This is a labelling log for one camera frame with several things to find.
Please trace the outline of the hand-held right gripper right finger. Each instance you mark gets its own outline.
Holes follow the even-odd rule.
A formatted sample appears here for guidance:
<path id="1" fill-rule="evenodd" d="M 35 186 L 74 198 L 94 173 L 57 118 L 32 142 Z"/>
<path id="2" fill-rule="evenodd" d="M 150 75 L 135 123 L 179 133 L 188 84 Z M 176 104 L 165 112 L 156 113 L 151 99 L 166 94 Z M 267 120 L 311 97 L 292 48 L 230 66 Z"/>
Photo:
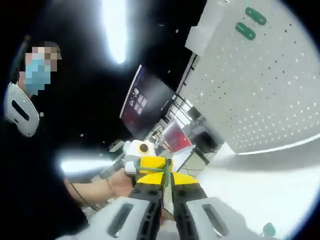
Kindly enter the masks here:
<path id="1" fill-rule="evenodd" d="M 173 216 L 182 240 L 217 240 L 229 233 L 200 183 L 192 176 L 171 174 Z"/>

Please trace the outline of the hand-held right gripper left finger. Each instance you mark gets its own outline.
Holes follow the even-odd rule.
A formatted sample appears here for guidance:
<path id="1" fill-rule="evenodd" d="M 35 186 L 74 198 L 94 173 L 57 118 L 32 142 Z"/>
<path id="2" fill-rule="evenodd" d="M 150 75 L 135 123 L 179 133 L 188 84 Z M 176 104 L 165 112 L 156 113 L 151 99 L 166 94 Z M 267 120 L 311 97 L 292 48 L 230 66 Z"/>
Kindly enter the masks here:
<path id="1" fill-rule="evenodd" d="M 129 197 L 111 204 L 106 224 L 107 240 L 155 240 L 163 208 L 164 172 L 141 177 Z"/>

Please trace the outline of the person's left hand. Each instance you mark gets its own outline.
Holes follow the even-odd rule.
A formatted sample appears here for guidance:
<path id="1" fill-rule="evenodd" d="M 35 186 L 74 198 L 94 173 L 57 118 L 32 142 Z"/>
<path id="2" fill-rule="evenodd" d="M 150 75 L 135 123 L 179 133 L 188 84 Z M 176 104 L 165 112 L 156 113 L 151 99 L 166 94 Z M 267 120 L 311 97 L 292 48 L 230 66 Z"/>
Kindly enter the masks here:
<path id="1" fill-rule="evenodd" d="M 128 197 L 133 190 L 132 179 L 123 168 L 113 173 L 108 182 L 116 197 Z"/>

